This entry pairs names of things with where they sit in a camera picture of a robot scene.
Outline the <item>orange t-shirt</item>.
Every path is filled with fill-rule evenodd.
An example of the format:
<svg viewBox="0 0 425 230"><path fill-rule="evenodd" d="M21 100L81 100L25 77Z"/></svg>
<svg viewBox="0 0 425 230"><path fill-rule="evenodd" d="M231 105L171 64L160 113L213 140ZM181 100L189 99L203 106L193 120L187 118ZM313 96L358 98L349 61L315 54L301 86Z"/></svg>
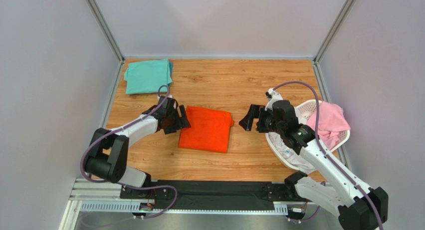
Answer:
<svg viewBox="0 0 425 230"><path fill-rule="evenodd" d="M178 147L227 153L230 129L234 125L232 114L227 111L188 106L189 128L181 130Z"/></svg>

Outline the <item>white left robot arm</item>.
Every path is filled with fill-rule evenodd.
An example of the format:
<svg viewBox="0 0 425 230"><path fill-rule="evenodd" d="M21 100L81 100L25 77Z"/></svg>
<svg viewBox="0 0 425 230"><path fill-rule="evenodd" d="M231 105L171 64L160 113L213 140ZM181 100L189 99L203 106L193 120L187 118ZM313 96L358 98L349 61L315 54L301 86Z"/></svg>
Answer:
<svg viewBox="0 0 425 230"><path fill-rule="evenodd" d="M167 135L189 127L185 106L174 98L161 96L158 104L133 121L111 130L97 129L82 156L80 171L91 182L147 188L150 175L127 164L129 148L157 132Z"/></svg>

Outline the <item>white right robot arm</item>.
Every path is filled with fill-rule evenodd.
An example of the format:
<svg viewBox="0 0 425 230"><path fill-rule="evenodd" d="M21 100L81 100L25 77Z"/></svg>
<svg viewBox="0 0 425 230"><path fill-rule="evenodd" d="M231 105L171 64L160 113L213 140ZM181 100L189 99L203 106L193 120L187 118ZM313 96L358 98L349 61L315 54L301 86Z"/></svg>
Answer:
<svg viewBox="0 0 425 230"><path fill-rule="evenodd" d="M299 171L285 179L293 191L315 202L338 218L345 230L383 229L388 219L389 196L381 187L373 189L354 175L318 139L315 131L299 123L295 108L288 100L263 105L250 105L239 125L251 131L257 119L256 131L276 133L285 146L307 160L330 183L325 187Z"/></svg>

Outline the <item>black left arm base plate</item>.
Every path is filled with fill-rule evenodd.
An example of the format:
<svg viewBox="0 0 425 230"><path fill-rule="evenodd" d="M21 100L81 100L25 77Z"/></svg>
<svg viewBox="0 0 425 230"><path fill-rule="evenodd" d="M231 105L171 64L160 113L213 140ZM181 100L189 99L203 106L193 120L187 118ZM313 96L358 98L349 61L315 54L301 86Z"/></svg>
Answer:
<svg viewBox="0 0 425 230"><path fill-rule="evenodd" d="M142 188L157 187L149 190L139 190L135 187L125 186L122 187L119 197L121 199L168 200L174 197L174 193L169 187L162 187L166 184L167 182L159 180L146 181Z"/></svg>

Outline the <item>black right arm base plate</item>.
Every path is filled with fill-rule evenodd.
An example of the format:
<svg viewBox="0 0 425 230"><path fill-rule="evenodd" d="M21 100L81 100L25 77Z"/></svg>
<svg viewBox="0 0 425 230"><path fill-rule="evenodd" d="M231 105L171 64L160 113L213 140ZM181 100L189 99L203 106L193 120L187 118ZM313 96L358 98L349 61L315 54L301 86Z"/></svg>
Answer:
<svg viewBox="0 0 425 230"><path fill-rule="evenodd" d="M292 185L268 183L262 190L266 192L265 198L271 202L310 202L300 197Z"/></svg>

